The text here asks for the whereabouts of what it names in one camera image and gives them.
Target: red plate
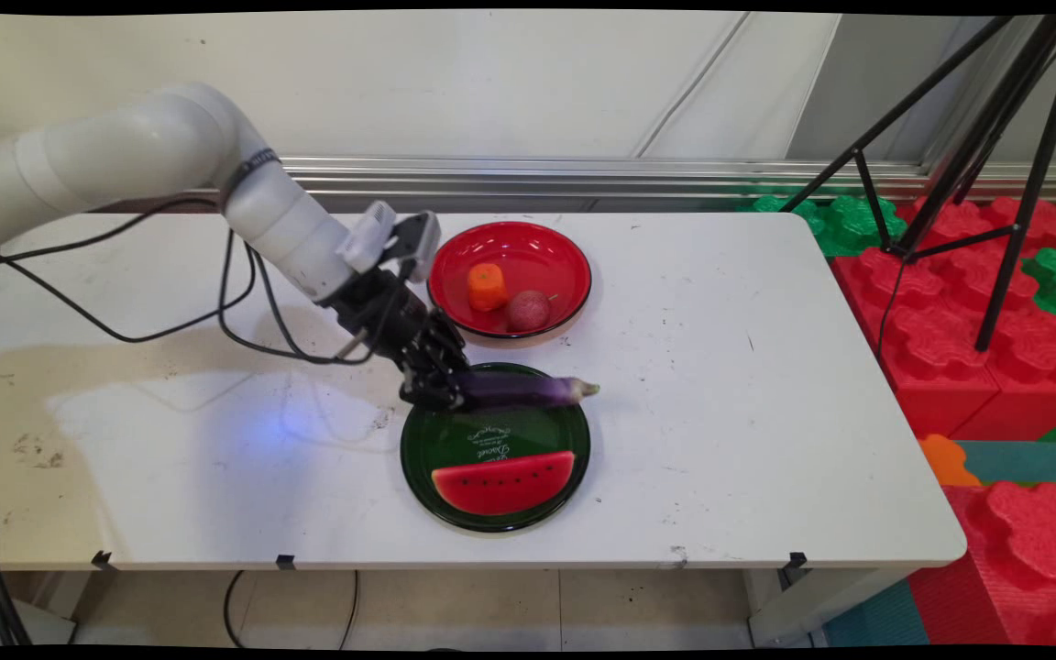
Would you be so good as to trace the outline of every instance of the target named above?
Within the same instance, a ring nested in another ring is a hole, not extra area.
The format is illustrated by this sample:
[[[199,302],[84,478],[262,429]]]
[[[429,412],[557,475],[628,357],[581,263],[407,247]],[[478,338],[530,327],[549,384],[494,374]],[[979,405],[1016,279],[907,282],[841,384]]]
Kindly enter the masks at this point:
[[[540,329],[508,329],[507,308],[477,312],[467,302],[467,272],[494,263],[504,271],[508,296],[535,288],[552,313]],[[458,233],[439,247],[428,281],[431,301],[457,325],[486,337],[531,337],[568,321],[586,304],[592,276],[589,262],[572,241],[531,222],[493,222]]]

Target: toy watermelon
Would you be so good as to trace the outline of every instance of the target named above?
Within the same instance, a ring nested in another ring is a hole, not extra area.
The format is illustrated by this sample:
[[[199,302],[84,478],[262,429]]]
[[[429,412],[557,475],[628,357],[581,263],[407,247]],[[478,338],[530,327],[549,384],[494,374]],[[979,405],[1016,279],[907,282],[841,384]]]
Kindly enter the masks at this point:
[[[459,511],[504,515],[527,511],[557,496],[569,482],[576,454],[525,455],[439,468],[431,472],[434,488]]]

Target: purple eggplant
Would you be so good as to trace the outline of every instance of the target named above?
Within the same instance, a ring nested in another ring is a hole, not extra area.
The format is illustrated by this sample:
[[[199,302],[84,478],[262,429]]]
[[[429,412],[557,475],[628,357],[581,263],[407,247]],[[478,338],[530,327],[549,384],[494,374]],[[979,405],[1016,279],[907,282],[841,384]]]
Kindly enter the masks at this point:
[[[455,375],[455,381],[464,399],[456,409],[461,413],[576,406],[601,390],[582,379],[542,379],[503,372],[463,372]]]

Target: floor tile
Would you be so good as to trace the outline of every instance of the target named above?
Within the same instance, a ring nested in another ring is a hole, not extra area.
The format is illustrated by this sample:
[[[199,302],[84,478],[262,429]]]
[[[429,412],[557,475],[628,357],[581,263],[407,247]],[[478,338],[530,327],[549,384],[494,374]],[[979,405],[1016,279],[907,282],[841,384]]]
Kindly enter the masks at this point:
[[[558,650],[554,571],[361,571],[346,648]]]
[[[240,642],[250,648],[336,648],[353,605],[353,571],[246,573],[235,593],[250,597],[246,612],[231,608]]]
[[[739,571],[561,571],[565,650],[751,648]]]
[[[222,606],[233,571],[125,572],[109,576],[107,588],[80,603],[76,643],[148,646],[231,646]],[[243,577],[247,580],[251,573]],[[250,590],[235,589],[231,611],[247,609]]]

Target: green plate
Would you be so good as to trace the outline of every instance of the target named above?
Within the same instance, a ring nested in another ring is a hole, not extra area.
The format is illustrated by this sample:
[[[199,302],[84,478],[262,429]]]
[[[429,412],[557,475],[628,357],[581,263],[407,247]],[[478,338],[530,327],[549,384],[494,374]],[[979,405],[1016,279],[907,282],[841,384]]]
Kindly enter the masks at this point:
[[[545,373],[522,364],[489,362],[472,366],[475,372],[511,372],[540,376]],[[431,480],[438,468],[470,465],[503,455],[571,451],[573,474],[557,496],[531,509],[507,515],[476,515],[457,510],[439,496]],[[415,408],[401,430],[401,471],[418,502],[444,521],[472,531],[511,531],[540,523],[569,501],[589,467],[589,422],[580,406],[502,413],[432,413]]]

